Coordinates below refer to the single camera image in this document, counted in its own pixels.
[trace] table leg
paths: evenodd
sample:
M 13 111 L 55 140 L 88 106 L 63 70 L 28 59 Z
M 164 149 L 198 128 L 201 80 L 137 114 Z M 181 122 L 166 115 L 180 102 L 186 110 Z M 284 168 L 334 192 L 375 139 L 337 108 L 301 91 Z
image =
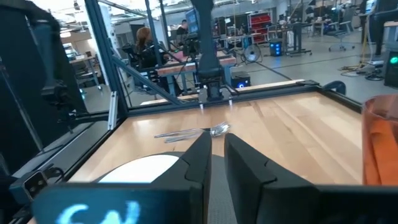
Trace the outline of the table leg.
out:
M 90 66 L 90 70 L 94 76 L 95 85 L 97 86 L 97 88 L 99 90 L 102 90 L 102 87 L 100 86 L 100 82 L 98 81 L 98 77 L 97 77 L 97 74 L 95 73 L 94 66 L 93 66 L 91 60 L 87 60 L 87 61 L 88 61 L 88 66 Z
M 174 83 L 173 83 L 173 77 L 171 75 L 167 75 L 167 84 L 169 84 L 169 91 L 170 94 L 175 96 L 175 89 L 174 89 Z
M 231 79 L 232 79 L 232 74 L 231 74 L 231 67 L 230 66 L 225 66 L 224 67 L 224 77 L 225 81 L 232 85 Z
M 181 73 L 182 88 L 184 89 L 184 94 L 188 94 L 187 91 L 187 81 L 185 79 L 185 73 Z

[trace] ceiling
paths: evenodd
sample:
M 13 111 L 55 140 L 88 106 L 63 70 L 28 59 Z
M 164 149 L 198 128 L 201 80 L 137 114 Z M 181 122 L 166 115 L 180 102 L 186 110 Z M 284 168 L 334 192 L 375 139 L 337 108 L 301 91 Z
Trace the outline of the ceiling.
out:
M 58 21 L 62 25 L 63 32 L 70 32 L 71 30 L 83 30 L 87 28 L 87 16 L 85 13 L 84 0 L 31 1 L 33 1 L 42 9 L 51 11 L 53 16 L 58 19 Z M 236 1 L 242 2 L 252 0 L 215 0 L 215 4 L 230 4 Z M 79 7 L 74 7 L 75 2 L 79 5 Z M 145 0 L 110 0 L 110 2 L 130 9 L 130 11 L 125 11 L 116 7 L 109 7 L 113 24 L 119 24 L 121 22 L 143 18 L 143 16 L 138 16 L 137 14 L 135 14 L 135 12 L 138 12 L 138 14 L 141 15 L 147 14 Z M 152 16 L 159 17 L 161 15 L 159 0 L 149 0 L 149 3 L 150 9 L 152 11 Z M 166 14 L 186 11 L 192 6 L 190 0 L 163 0 L 163 5 Z

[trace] silverware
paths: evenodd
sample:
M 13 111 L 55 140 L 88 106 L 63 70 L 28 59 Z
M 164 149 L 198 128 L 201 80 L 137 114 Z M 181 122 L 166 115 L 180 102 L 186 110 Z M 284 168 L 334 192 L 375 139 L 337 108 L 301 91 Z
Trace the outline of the silverware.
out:
M 231 125 L 229 125 L 227 122 L 222 122 L 221 124 L 217 124 L 212 128 L 192 128 L 183 131 L 174 131 L 172 133 L 156 135 L 155 138 L 171 136 L 170 138 L 165 139 L 165 142 L 169 143 L 181 141 L 188 138 L 194 138 L 201 135 L 203 132 L 209 132 L 211 137 L 217 137 L 227 133 L 230 127 Z
M 210 131 L 210 136 L 211 137 L 217 137 L 217 136 L 226 134 L 229 131 L 230 127 L 231 127 L 231 125 L 225 124 L 225 125 L 219 126 L 217 128 L 212 128 L 211 131 Z M 185 140 L 185 139 L 189 139 L 189 138 L 198 137 L 201 134 L 202 134 L 202 132 L 194 133 L 194 134 L 188 134 L 188 135 L 184 135 L 184 136 L 170 137 L 170 138 L 166 138 L 164 142 L 165 143 L 170 143 L 170 142 L 181 141 L 181 140 Z
M 155 136 L 155 138 L 162 138 L 162 137 L 174 136 L 174 135 L 178 135 L 178 134 L 192 133 L 192 132 L 196 132 L 196 133 L 197 132 L 202 133 L 204 131 L 211 132 L 212 129 L 218 129 L 219 127 L 222 127 L 226 124 L 227 124 L 226 122 L 222 122 L 221 124 L 217 124 L 216 126 L 214 126 L 212 128 L 192 128 L 192 129 L 187 129 L 187 130 L 183 130 L 183 131 L 174 131 L 174 132 L 166 133 L 166 134 L 158 134 Z

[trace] wall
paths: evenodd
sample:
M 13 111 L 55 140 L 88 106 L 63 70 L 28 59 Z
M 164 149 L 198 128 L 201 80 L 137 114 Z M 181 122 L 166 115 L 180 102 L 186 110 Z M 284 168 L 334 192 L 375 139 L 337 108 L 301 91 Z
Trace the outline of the wall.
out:
M 81 54 L 87 51 L 90 51 L 93 55 L 96 53 L 90 32 L 71 32 L 70 34 L 70 37 L 61 38 L 63 44 L 71 43 L 73 48 Z

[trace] workbench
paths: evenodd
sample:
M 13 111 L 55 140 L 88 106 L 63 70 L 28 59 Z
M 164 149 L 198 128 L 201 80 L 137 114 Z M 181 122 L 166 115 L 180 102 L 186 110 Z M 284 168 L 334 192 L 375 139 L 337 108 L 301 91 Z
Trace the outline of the workbench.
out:
M 243 43 L 243 39 L 251 39 L 252 44 L 254 44 L 254 37 L 258 36 L 258 35 L 266 35 L 266 34 L 262 34 L 262 33 L 253 33 L 253 34 L 245 34 L 245 35 L 237 35 L 237 36 L 231 36 L 231 37 L 225 37 L 225 38 L 221 38 L 220 40 L 222 40 L 224 42 L 224 48 L 228 48 L 228 42 L 234 40 L 240 40 Z
M 245 91 L 283 88 L 300 81 L 250 86 Z M 128 118 L 69 182 L 98 180 L 109 171 L 142 157 L 184 152 L 195 138 L 166 144 L 162 138 L 155 139 L 154 136 L 190 128 L 208 128 L 223 121 L 231 125 L 231 133 L 313 183 L 360 184 L 362 181 L 361 115 L 314 91 L 243 101 L 232 106 Z M 212 145 L 213 155 L 222 158 L 224 137 L 213 138 Z
M 94 59 L 95 57 L 94 56 L 90 56 L 90 57 L 84 57 L 84 58 L 79 58 L 79 59 L 75 59 L 75 60 L 71 60 L 71 61 L 69 61 L 69 64 L 74 64 L 74 63 L 79 63 L 79 62 L 87 62 L 86 64 L 88 64 L 88 66 L 89 66 L 89 68 L 90 68 L 90 70 L 91 70 L 91 75 L 93 76 L 93 80 L 94 80 L 94 82 L 95 82 L 95 85 L 97 86 L 97 89 L 99 89 L 99 90 L 102 90 L 102 88 L 101 88 L 101 86 L 100 86 L 100 82 L 98 81 L 98 77 L 97 77 L 97 74 L 96 74 L 96 72 L 95 72 L 95 69 L 94 69 L 94 66 L 93 66 L 93 62 L 92 62 L 92 60 Z M 81 75 L 82 77 L 84 77 L 84 76 L 88 76 L 88 75 L 90 75 L 90 73 L 88 73 L 88 74 L 83 74 L 83 75 Z
M 225 57 L 226 55 L 222 51 L 217 51 L 217 57 Z M 188 57 L 183 57 L 180 58 L 181 61 L 186 62 Z M 166 65 L 172 65 L 174 63 L 178 63 L 178 61 L 172 60 L 166 63 Z M 227 57 L 227 58 L 220 58 L 220 64 L 224 68 L 224 77 L 227 83 L 231 84 L 231 67 L 236 65 L 236 58 L 233 56 Z M 182 79 L 182 85 L 183 85 L 183 90 L 184 93 L 187 94 L 187 81 L 185 78 L 186 73 L 193 73 L 196 72 L 196 66 L 195 63 L 187 63 L 186 65 L 176 65 L 173 67 L 166 67 L 166 68 L 160 68 L 157 70 L 157 74 L 160 77 L 167 77 L 167 83 L 169 84 L 169 90 L 170 94 L 175 96 L 175 90 L 174 90 L 174 83 L 173 83 L 173 76 L 174 75 L 181 75 Z

